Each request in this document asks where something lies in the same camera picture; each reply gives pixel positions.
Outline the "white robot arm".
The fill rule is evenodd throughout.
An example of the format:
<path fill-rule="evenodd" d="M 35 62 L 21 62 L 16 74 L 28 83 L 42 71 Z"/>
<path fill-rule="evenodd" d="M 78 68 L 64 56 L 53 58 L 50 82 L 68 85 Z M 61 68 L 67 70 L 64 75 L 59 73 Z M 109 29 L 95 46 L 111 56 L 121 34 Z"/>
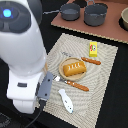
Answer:
<path fill-rule="evenodd" d="M 0 58 L 9 67 L 7 97 L 21 113 L 32 114 L 48 74 L 39 29 L 40 0 L 0 0 Z"/>

